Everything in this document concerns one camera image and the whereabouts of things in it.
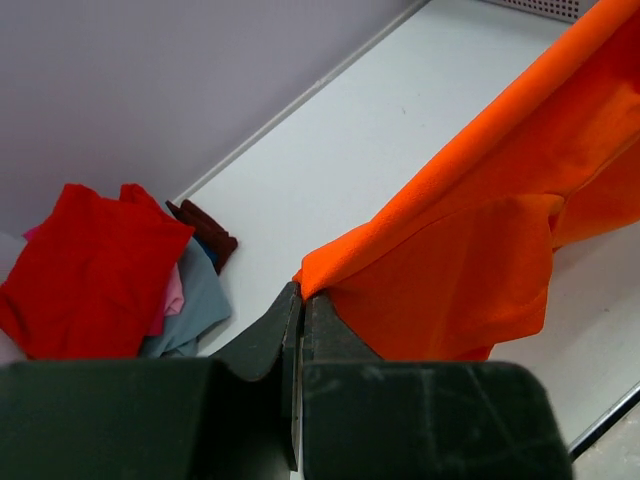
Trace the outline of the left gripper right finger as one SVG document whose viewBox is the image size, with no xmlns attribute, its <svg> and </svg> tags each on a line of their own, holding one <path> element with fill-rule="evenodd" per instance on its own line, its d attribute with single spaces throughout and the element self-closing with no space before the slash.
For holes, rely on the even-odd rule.
<svg viewBox="0 0 640 480">
<path fill-rule="evenodd" d="M 302 364 L 308 479 L 569 479 L 547 392 L 508 362 L 392 362 L 308 301 Z"/>
</svg>

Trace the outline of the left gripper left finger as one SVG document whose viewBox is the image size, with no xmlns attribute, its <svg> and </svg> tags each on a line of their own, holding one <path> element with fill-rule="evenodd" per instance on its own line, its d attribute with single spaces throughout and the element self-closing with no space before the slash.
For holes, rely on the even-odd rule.
<svg viewBox="0 0 640 480">
<path fill-rule="evenodd" d="M 299 286 L 209 357 L 1 370 L 5 479 L 286 479 L 298 468 Z"/>
</svg>

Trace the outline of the orange t-shirt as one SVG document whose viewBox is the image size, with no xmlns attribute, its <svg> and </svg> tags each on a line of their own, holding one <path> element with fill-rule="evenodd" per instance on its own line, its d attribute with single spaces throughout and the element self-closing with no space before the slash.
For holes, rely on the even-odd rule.
<svg viewBox="0 0 640 480">
<path fill-rule="evenodd" d="M 483 361 L 542 329 L 556 250 L 638 219 L 639 5 L 600 1 L 295 279 L 386 360 Z"/>
</svg>

